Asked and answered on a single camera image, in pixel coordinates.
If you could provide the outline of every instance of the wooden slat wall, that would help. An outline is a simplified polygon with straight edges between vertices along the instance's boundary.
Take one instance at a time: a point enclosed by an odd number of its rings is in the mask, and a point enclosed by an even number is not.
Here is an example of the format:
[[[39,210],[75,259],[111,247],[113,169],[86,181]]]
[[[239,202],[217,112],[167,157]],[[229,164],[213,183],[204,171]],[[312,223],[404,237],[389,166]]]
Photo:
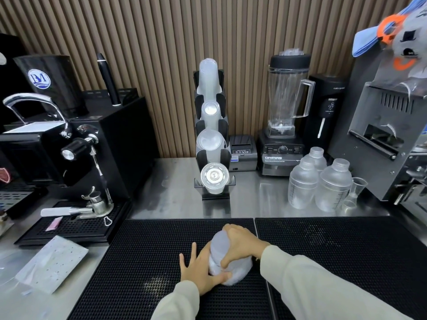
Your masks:
[[[118,87],[147,97],[163,157],[195,155],[192,72],[225,70],[230,134],[266,125],[267,65],[299,47],[310,72],[348,75],[354,34],[410,0],[0,0],[0,32],[30,53],[70,55],[84,90],[104,88],[96,53]]]

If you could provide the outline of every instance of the bm logo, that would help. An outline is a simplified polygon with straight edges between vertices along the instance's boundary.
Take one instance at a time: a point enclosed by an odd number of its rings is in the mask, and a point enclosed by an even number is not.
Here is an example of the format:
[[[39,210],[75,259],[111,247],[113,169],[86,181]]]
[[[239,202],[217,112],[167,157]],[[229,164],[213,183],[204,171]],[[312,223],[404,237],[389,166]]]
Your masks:
[[[39,89],[44,90],[50,86],[50,77],[39,69],[30,69],[28,71],[28,78]]]

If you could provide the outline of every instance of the blender jar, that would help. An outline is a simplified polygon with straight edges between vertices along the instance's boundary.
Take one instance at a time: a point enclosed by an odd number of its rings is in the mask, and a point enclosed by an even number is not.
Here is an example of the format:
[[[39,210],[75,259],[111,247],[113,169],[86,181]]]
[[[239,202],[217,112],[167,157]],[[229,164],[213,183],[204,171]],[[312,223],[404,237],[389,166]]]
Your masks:
[[[268,68],[270,120],[269,136],[294,137],[295,118],[308,115],[314,90],[314,82],[307,80],[311,55],[275,55],[271,57]],[[297,110],[308,86],[304,114],[297,116]]]

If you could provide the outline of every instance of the hand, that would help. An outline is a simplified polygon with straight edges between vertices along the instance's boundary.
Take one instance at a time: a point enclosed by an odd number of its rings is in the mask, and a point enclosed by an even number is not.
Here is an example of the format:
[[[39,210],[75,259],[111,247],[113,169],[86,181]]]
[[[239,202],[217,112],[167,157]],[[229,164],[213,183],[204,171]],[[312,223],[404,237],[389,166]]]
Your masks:
[[[224,272],[216,276],[209,275],[209,252],[211,242],[201,250],[198,257],[196,257],[196,243],[191,245],[191,258],[188,267],[185,267],[184,255],[179,254],[179,266],[181,267],[181,282],[192,281],[199,289],[199,294],[203,295],[212,290],[218,284],[226,282],[231,278],[231,272]]]
[[[226,224],[222,230],[227,231],[230,240],[230,248],[221,261],[221,267],[227,268],[232,261],[255,256],[261,258],[264,249],[269,246],[268,242],[258,239],[252,232],[242,226]]]

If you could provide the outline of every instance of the white sleeve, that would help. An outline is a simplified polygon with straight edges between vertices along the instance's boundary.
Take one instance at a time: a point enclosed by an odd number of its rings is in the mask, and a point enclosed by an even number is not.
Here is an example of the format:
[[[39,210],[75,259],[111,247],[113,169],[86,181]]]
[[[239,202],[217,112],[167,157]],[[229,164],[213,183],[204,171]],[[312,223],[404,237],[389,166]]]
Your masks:
[[[278,290],[297,320],[409,320],[395,308],[311,259],[265,248],[261,275]]]
[[[160,300],[151,320],[193,320],[199,312],[199,300],[199,290],[193,282],[179,282],[172,293]]]

